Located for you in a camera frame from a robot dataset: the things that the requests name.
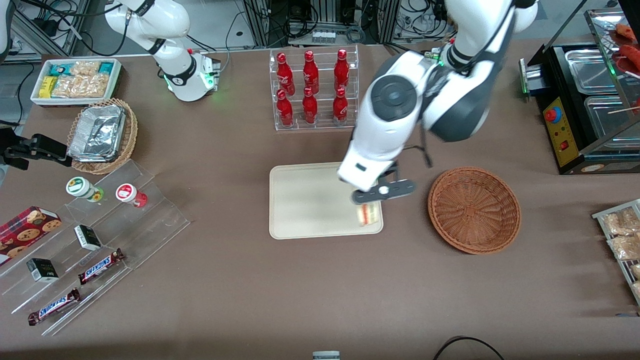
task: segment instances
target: yellow control panel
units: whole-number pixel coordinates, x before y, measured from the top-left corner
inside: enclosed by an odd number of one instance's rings
[[[542,113],[547,124],[547,131],[554,146],[556,159],[561,167],[578,157],[578,147],[575,144],[573,133],[569,127],[569,122],[564,115],[562,102],[558,97]]]

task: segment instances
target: skewer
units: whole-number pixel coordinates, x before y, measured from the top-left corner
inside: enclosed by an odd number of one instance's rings
[[[634,106],[633,108],[628,108],[628,109],[614,110],[614,111],[610,111],[610,112],[608,112],[607,114],[621,113],[621,112],[623,112],[623,111],[636,110],[636,109],[640,109],[640,106]]]

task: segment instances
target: white robotic arm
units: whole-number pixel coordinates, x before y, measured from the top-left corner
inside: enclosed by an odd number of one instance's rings
[[[394,158],[418,121],[446,142],[476,133],[487,117],[511,35],[530,25],[537,12],[535,0],[445,0],[445,5],[459,30],[440,61],[414,52],[395,56],[381,66],[362,100],[338,169],[343,181],[358,188],[356,203],[414,190],[411,181],[388,183],[384,177],[397,171]]]
[[[186,36],[191,26],[182,5],[173,0],[121,0],[107,2],[105,10],[120,3],[124,6],[105,14],[107,23],[156,59],[178,99],[195,101],[217,88],[220,63],[190,53],[177,40]]]

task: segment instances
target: coca-cola bottle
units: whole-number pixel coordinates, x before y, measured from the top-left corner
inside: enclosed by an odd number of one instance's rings
[[[305,109],[305,121],[307,124],[315,124],[318,119],[318,101],[309,86],[305,88],[305,98],[302,100],[302,107]]]
[[[283,88],[287,95],[292,96],[296,93],[296,86],[293,85],[293,71],[287,63],[287,56],[284,53],[279,53],[276,56],[278,60],[278,82],[280,87]]]
[[[284,127],[292,127],[293,107],[291,106],[291,101],[287,99],[287,94],[282,89],[278,89],[278,92],[276,94],[278,96],[276,107],[278,108],[278,116],[280,117],[280,122]]]
[[[320,91],[320,76],[318,74],[318,65],[314,61],[314,52],[305,51],[305,67],[302,69],[305,77],[305,86],[309,86],[314,94]]]
[[[347,51],[345,49],[338,50],[338,61],[335,62],[333,68],[333,87],[336,91],[340,88],[347,88],[349,85],[349,63],[347,62]]]
[[[343,126],[347,122],[347,106],[349,106],[349,102],[344,97],[344,92],[344,88],[338,88],[333,100],[333,123],[336,126]]]

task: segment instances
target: jar lid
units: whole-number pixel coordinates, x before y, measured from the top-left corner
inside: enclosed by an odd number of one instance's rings
[[[90,186],[91,185],[87,179],[81,176],[76,176],[67,183],[67,193],[73,196],[81,196],[89,191]]]
[[[122,202],[129,202],[136,198],[138,189],[132,184],[122,184],[116,190],[116,198]]]

